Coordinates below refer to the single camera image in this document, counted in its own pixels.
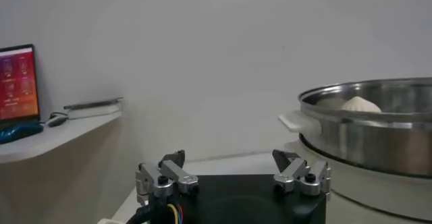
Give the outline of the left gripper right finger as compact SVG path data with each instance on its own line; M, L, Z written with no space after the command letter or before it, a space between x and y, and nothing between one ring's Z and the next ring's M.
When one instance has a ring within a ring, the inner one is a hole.
M273 150L272 156L279 169L273 181L284 194L298 188L305 196L330 195L331 167L326 161L315 161L309 165L295 152L282 150Z

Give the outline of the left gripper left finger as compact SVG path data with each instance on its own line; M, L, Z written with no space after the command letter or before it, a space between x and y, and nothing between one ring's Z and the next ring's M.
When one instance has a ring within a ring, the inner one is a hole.
M150 198L167 200L174 194L195 196L199 193L199 180L183 170L185 150L164 155L157 165L140 163L135 173L136 196L144 206Z

